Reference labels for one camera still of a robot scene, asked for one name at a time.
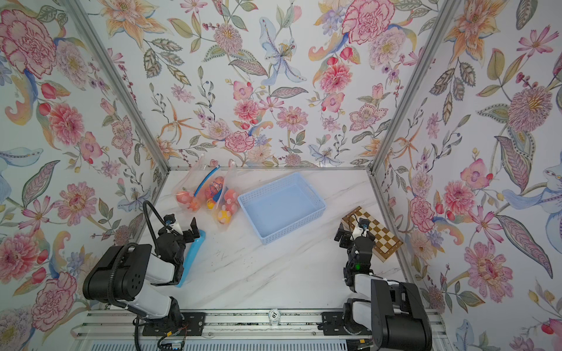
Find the clear pink-zipper zip bag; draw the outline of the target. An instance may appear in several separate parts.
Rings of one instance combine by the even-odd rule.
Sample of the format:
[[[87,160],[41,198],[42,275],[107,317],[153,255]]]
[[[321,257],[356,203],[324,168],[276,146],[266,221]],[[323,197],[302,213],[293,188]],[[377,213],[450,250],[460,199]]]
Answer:
[[[174,187],[172,195],[181,210],[196,213],[201,209],[203,206],[201,192],[207,176],[212,170],[206,157],[201,155],[184,178]]]

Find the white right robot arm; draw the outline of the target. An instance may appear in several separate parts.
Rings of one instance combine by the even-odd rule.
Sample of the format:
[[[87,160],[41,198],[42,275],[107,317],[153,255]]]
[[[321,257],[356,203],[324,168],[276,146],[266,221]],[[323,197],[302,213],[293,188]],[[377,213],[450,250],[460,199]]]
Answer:
[[[342,308],[342,327],[350,335],[369,331],[378,349],[431,350],[433,334],[419,289],[408,282],[385,279],[371,269],[376,238],[369,231],[370,221],[361,219],[355,234],[340,224],[335,241],[347,253],[343,279],[351,292]]]

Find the yellow red peach front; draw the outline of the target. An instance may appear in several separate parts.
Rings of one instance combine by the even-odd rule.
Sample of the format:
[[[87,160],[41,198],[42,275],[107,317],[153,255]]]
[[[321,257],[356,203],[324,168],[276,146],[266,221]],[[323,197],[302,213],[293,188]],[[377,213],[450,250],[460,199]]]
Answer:
[[[232,213],[227,210],[220,210],[217,213],[217,220],[221,225],[229,225],[232,220]]]

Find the clear blue-zipper zip bag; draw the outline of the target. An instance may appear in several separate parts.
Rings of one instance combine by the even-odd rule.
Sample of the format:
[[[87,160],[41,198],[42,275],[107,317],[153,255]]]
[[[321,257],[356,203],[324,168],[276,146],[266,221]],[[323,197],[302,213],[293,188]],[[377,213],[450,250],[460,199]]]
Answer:
[[[217,205],[225,186],[225,177],[220,172],[220,167],[213,168],[205,175],[196,188],[195,199],[202,209],[212,210]]]

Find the clear pink bag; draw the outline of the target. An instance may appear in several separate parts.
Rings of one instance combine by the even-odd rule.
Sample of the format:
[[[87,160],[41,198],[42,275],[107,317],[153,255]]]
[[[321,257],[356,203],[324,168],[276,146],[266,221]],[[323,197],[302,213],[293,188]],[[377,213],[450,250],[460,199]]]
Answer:
[[[215,206],[214,209],[212,209],[212,218],[213,218],[213,221],[214,221],[214,225],[216,227],[216,231],[218,233],[224,233],[225,231],[227,231],[227,229],[230,227],[231,223],[233,222],[233,219],[237,215],[237,212],[240,210],[239,197],[238,197],[237,203],[233,203],[233,204],[227,204],[224,200],[225,193],[229,189],[234,189],[235,191],[237,191],[239,193],[239,196],[240,196],[240,189],[239,189],[239,186],[237,184],[237,171],[238,171],[238,167],[237,167],[235,161],[230,159],[229,162],[228,162],[228,169],[227,169],[227,171],[224,175],[225,186],[223,188],[222,194],[219,198],[219,201],[218,201],[217,205]],[[227,211],[232,213],[232,220],[231,220],[231,223],[229,225],[221,225],[218,222],[217,213],[220,210],[227,210]]]

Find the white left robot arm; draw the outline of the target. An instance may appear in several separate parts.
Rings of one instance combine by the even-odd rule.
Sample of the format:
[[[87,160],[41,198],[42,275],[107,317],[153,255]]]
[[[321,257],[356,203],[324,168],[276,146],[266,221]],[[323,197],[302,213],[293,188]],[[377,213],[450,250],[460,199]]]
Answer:
[[[201,233],[195,219],[187,230],[171,214],[164,220],[154,246],[129,243],[109,248],[83,283],[85,299],[127,310],[161,331],[184,327],[178,301],[156,287],[183,282],[190,251]]]

